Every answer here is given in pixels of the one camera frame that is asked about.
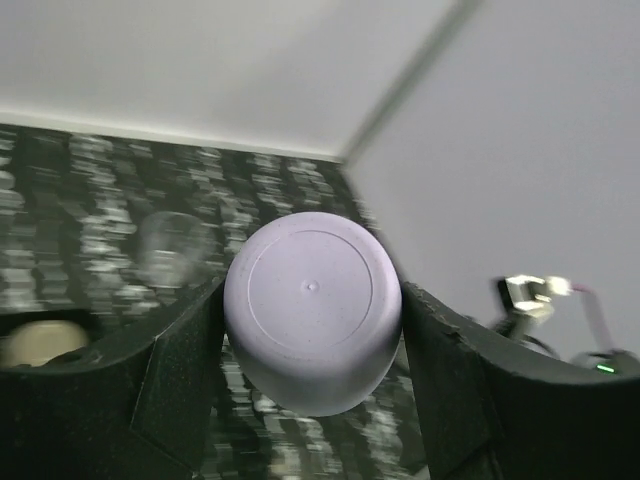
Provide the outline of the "small beige mug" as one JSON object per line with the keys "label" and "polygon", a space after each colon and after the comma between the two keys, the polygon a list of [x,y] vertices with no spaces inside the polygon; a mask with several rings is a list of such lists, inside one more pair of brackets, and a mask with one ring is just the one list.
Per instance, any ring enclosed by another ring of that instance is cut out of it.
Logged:
{"label": "small beige mug", "polygon": [[1,342],[1,365],[38,367],[90,342],[86,331],[66,320],[28,322],[13,329]]}

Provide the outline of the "lilac plastic cup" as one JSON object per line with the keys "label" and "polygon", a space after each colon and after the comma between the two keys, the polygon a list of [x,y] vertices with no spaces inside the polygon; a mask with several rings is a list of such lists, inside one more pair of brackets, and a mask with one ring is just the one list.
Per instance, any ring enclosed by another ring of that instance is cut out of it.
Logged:
{"label": "lilac plastic cup", "polygon": [[243,373],[304,416],[362,403],[399,346],[394,264],[369,231],[336,214],[295,213],[257,230],[230,264],[223,307]]}

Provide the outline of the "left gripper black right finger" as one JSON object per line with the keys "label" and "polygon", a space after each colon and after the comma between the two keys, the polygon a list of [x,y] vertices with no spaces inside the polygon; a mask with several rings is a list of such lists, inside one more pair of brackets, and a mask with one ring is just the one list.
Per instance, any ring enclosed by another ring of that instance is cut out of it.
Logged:
{"label": "left gripper black right finger", "polygon": [[402,288],[402,322],[434,479],[635,479],[639,379],[531,351]]}

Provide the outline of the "tall clear glass tumbler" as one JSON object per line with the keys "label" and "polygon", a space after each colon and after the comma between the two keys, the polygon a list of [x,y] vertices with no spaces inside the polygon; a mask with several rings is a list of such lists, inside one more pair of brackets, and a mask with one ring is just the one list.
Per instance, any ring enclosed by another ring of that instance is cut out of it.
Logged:
{"label": "tall clear glass tumbler", "polygon": [[209,247],[208,226],[177,211],[147,216],[139,230],[138,272],[153,288],[180,288],[196,274]]}

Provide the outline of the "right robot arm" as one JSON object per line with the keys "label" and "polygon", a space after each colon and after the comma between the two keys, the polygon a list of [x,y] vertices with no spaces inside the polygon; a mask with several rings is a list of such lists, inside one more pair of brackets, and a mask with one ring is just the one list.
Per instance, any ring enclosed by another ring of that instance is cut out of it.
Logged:
{"label": "right robot arm", "polygon": [[[536,322],[527,316],[505,316],[489,329],[537,353],[560,360],[559,354],[548,344],[529,334]],[[638,375],[639,358],[626,350],[583,352],[575,356],[571,364],[612,375]]]}

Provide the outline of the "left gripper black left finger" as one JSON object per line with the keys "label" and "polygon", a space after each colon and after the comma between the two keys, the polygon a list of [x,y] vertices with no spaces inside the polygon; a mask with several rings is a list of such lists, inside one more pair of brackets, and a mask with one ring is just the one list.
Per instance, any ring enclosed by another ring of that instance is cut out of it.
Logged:
{"label": "left gripper black left finger", "polygon": [[215,279],[39,366],[1,371],[5,479],[196,479],[224,334]]}

